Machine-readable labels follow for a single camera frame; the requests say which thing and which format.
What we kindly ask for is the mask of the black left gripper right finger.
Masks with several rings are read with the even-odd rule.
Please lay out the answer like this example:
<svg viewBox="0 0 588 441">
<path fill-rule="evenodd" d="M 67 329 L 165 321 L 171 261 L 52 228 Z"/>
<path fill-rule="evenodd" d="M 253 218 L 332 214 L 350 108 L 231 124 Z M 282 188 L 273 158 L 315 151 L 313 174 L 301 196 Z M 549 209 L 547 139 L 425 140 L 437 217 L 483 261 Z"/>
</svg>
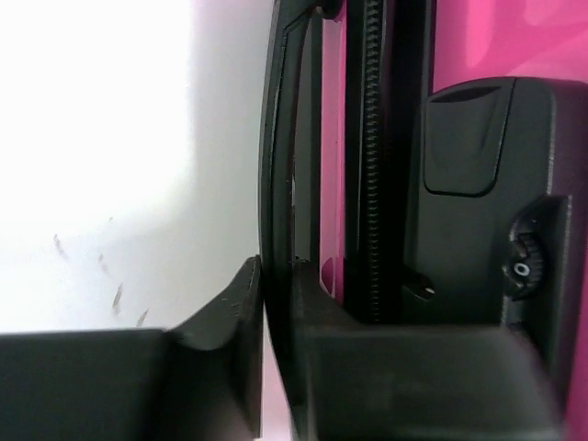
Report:
<svg viewBox="0 0 588 441">
<path fill-rule="evenodd" d="M 561 440 L 530 343 L 502 327 L 374 326 L 325 294 L 314 267 L 291 286 L 299 440 Z"/>
</svg>

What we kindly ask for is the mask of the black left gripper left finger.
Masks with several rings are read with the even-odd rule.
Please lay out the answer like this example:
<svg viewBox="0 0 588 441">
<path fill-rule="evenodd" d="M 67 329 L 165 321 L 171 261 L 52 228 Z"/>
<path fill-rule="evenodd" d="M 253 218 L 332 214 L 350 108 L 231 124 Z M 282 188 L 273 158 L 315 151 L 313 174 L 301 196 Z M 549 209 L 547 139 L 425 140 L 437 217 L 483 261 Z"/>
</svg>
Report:
<svg viewBox="0 0 588 441">
<path fill-rule="evenodd" d="M 260 260 L 173 329 L 5 334 L 4 440 L 252 440 L 261 432 Z"/>
</svg>

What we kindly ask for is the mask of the pink hard-shell suitcase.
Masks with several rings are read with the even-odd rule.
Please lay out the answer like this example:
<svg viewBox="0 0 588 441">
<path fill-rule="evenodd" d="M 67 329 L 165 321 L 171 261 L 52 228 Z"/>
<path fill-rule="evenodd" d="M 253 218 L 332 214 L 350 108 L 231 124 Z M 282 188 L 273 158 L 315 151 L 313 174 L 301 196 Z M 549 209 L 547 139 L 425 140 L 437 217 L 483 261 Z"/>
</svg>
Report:
<svg viewBox="0 0 588 441">
<path fill-rule="evenodd" d="M 266 313 L 298 388 L 292 181 L 302 52 L 322 13 L 336 158 L 322 291 L 364 325 L 527 340 L 565 436 L 587 437 L 587 4 L 277 1 L 260 143 Z"/>
</svg>

